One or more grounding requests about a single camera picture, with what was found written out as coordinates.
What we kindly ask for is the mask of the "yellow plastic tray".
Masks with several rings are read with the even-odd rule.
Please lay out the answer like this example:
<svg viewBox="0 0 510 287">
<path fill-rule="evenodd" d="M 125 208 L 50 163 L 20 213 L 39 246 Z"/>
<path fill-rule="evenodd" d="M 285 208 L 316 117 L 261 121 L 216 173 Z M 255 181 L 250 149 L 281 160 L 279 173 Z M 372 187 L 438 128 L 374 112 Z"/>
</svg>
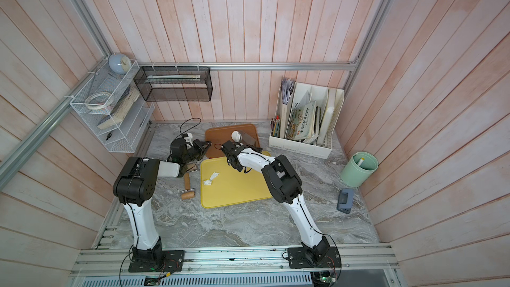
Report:
<svg viewBox="0 0 510 287">
<path fill-rule="evenodd" d="M 218 172 L 212 185 L 204 180 Z M 271 199 L 272 195 L 261 173 L 239 172 L 228 165 L 225 157 L 206 159 L 200 165 L 201 205 L 206 209 Z"/>
</svg>

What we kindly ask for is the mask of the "white dough trimming strip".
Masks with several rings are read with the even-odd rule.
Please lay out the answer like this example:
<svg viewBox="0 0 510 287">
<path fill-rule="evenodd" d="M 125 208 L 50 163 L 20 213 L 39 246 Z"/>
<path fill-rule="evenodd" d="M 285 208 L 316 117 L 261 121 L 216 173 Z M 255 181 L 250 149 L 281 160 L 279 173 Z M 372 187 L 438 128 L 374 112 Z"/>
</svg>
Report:
<svg viewBox="0 0 510 287">
<path fill-rule="evenodd" d="M 208 178 L 208 179 L 204 180 L 203 185 L 205 185 L 205 186 L 212 185 L 213 180 L 214 180 L 215 178 L 217 178 L 218 176 L 219 176 L 219 173 L 218 173 L 218 172 L 213 173 L 213 174 L 210 176 L 210 178 Z"/>
</svg>

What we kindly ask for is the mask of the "wooden dough roller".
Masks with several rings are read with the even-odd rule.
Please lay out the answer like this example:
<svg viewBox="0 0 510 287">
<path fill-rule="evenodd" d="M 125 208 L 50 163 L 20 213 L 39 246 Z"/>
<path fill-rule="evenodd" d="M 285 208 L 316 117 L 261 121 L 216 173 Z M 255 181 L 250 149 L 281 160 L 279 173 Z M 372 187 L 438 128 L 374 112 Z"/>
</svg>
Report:
<svg viewBox="0 0 510 287">
<path fill-rule="evenodd" d="M 185 173 L 183 174 L 185 188 L 183 191 L 181 191 L 182 200 L 192 199 L 195 197 L 195 188 L 191 187 L 191 178 L 189 174 L 192 171 L 195 171 L 196 169 L 197 169 L 196 163 L 194 164 L 189 163 L 185 168 Z"/>
</svg>

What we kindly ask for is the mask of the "white dough piece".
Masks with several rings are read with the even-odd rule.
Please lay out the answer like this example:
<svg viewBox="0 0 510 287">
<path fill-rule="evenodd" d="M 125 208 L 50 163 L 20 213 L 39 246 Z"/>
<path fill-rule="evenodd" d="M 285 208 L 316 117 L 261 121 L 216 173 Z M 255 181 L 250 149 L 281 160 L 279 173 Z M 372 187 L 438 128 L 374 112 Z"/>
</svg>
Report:
<svg viewBox="0 0 510 287">
<path fill-rule="evenodd" d="M 241 133 L 239 131 L 234 131 L 232 134 L 231 134 L 231 138 L 234 142 L 238 142 L 238 143 L 241 143 L 242 140 L 243 140 L 243 137 L 241 135 Z"/>
</svg>

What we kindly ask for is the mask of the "metal dough scraper wooden handle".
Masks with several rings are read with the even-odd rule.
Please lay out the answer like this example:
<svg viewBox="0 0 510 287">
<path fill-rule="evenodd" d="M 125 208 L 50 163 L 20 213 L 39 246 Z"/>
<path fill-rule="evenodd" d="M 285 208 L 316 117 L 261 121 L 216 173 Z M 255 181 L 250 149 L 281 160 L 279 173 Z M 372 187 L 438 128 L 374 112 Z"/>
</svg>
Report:
<svg viewBox="0 0 510 287">
<path fill-rule="evenodd" d="M 239 142 L 251 147 L 259 147 L 258 141 L 244 131 L 238 131 Z"/>
</svg>

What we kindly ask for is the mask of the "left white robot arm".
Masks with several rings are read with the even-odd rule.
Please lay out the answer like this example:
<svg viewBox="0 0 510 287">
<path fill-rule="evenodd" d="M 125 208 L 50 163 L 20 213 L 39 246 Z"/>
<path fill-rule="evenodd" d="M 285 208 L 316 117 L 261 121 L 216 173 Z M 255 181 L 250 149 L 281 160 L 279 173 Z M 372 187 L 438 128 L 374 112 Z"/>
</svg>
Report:
<svg viewBox="0 0 510 287">
<path fill-rule="evenodd" d="M 154 225 L 151 202 L 159 178 L 181 178 L 203 159 L 211 142 L 192 140 L 189 134 L 171 142 L 165 160 L 131 157 L 114 185 L 113 194 L 124 206 L 134 233 L 134 251 L 151 251 L 160 236 Z"/>
</svg>

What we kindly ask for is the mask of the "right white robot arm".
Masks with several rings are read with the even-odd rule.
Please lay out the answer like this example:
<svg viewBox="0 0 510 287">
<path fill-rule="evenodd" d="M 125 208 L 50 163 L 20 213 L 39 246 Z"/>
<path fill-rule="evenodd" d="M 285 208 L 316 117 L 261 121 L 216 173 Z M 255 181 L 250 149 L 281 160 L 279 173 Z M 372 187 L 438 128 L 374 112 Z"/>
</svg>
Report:
<svg viewBox="0 0 510 287">
<path fill-rule="evenodd" d="M 258 147 L 231 141 L 225 142 L 221 151 L 228 165 L 235 170 L 257 171 L 263 175 L 273 198 L 287 208 L 296 224 L 306 255 L 315 263 L 322 260 L 330 244 L 308 210 L 301 188 L 302 180 L 288 158 L 285 155 L 264 155 Z"/>
</svg>

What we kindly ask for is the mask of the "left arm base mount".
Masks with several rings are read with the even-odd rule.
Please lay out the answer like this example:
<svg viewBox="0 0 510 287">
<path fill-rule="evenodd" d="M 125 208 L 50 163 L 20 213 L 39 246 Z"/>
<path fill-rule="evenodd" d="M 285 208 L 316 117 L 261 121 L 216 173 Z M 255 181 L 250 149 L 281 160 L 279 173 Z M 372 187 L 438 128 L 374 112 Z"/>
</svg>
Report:
<svg viewBox="0 0 510 287">
<path fill-rule="evenodd" d="M 133 257 L 128 272 L 180 272 L 184 260 L 184 250 L 164 251 L 159 238 L 148 250 L 133 248 Z"/>
</svg>

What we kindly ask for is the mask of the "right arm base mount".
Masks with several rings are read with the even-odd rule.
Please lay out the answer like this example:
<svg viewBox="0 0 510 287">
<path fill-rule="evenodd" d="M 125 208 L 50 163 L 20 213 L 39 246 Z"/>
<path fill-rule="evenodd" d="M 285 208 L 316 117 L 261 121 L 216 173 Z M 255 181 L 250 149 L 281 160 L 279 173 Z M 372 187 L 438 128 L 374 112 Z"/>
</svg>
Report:
<svg viewBox="0 0 510 287">
<path fill-rule="evenodd" d="M 290 268 L 332 268 L 340 270 L 341 256 L 338 248 L 331 246 L 326 236 L 321 237 L 318 246 L 310 248 L 305 245 L 302 247 L 290 247 L 287 249 L 288 262 Z"/>
</svg>

